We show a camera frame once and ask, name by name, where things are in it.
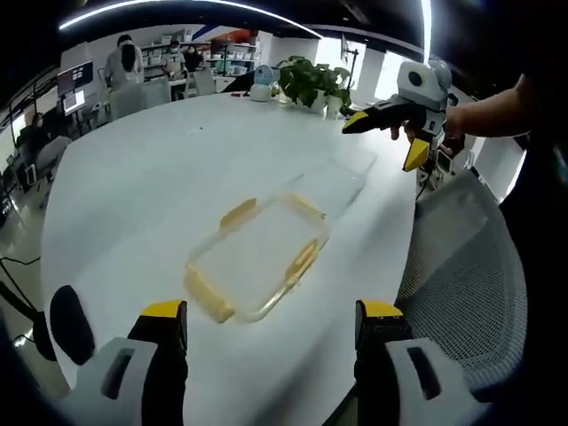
floor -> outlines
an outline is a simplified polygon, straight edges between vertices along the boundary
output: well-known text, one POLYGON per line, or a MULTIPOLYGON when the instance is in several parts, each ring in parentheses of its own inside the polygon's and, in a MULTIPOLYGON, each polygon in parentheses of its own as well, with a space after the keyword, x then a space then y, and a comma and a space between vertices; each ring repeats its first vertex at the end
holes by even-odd
MULTIPOLYGON (((12 210, 6 222, 0 228, 0 255, 28 262, 41 254, 41 236, 45 209, 40 208, 48 186, 40 185, 40 190, 32 188, 28 193, 12 192, 12 210)), ((9 274, 36 309, 43 309, 43 297, 40 287, 41 260, 24 266, 4 262, 9 274)), ((14 289, 4 271, 0 270, 0 280, 10 289, 14 289)), ((14 340, 18 335, 31 338, 31 321, 13 309, 0 297, 0 311, 8 329, 9 337, 14 340)), ((25 338, 16 339, 14 347, 26 362, 40 389, 48 396, 59 398, 69 392, 67 382, 56 362, 46 360, 36 346, 25 338)))

green leaves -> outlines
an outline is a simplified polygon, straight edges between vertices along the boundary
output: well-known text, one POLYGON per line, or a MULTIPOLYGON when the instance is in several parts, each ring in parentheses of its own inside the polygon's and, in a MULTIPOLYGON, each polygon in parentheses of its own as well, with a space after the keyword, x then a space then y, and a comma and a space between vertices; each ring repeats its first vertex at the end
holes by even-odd
POLYGON ((337 67, 329 69, 329 64, 314 66, 302 56, 290 56, 288 65, 280 69, 280 88, 286 96, 297 103, 311 107, 318 97, 318 90, 324 91, 325 96, 341 98, 344 105, 351 103, 349 90, 343 88, 349 71, 337 67))

white pot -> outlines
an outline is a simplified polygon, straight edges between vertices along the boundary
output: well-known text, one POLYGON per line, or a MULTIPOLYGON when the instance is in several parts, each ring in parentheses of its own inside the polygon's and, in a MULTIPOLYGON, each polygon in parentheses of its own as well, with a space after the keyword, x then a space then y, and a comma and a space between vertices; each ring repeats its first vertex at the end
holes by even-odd
POLYGON ((334 120, 337 118, 339 114, 339 110, 341 109, 341 105, 343 101, 341 98, 336 98, 335 96, 327 97, 327 113, 326 118, 330 120, 334 120))
POLYGON ((250 88, 250 99, 256 102, 268 102, 272 90, 268 84, 253 84, 250 88))
POLYGON ((310 107, 305 106, 300 99, 297 100, 297 104, 302 107, 302 109, 317 115, 323 115, 323 108, 326 106, 326 102, 327 97, 324 95, 324 91, 320 89, 318 89, 318 96, 310 107))

cable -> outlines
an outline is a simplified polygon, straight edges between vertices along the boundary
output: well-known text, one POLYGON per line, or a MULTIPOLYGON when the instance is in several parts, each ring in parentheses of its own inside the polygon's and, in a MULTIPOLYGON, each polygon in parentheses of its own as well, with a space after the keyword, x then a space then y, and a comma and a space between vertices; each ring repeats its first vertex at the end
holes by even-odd
POLYGON ((10 273, 8 272, 6 267, 4 266, 4 262, 2 262, 2 259, 0 259, 0 267, 2 268, 2 270, 4 271, 4 273, 6 274, 8 279, 12 282, 13 286, 18 290, 18 293, 20 293, 20 296, 22 296, 23 299, 28 303, 29 307, 32 308, 35 312, 37 312, 37 309, 34 307, 34 304, 32 304, 29 301, 29 299, 26 297, 24 292, 21 290, 20 286, 16 283, 15 279, 10 275, 10 273))
POLYGON ((28 266, 29 264, 34 264, 35 262, 37 262, 38 260, 40 260, 42 257, 36 257, 33 260, 30 260, 29 262, 23 262, 21 260, 18 259, 12 259, 11 257, 0 257, 0 262, 2 262, 3 260, 7 260, 9 262, 14 262, 15 264, 23 264, 25 266, 28 266))
POLYGON ((430 176, 432 176, 432 172, 434 171, 434 168, 432 168, 432 170, 430 170, 430 173, 428 174, 428 176, 426 177, 426 180, 424 180, 424 183, 422 184, 422 189, 420 190, 420 192, 418 193, 418 195, 416 195, 416 199, 414 201, 418 201, 418 199, 420 198, 420 196, 422 195, 422 193, 424 192, 424 189, 426 189, 426 185, 428 184, 428 182, 430 181, 430 176))

white table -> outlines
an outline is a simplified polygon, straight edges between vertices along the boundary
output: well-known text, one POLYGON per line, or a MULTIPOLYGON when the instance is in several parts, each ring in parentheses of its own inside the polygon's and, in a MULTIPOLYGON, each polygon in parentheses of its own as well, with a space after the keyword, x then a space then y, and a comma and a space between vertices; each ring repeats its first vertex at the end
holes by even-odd
MULTIPOLYGON (((388 132, 342 135, 276 102, 213 95, 130 115, 74 142, 43 229, 42 285, 72 285, 97 348, 151 303, 188 299, 188 253, 228 209, 334 154, 378 153, 319 259, 260 322, 218 325, 190 302, 185 424, 322 424, 354 383, 355 301, 394 302, 413 226, 415 174, 388 132)), ((75 386, 77 366, 54 344, 75 386)))

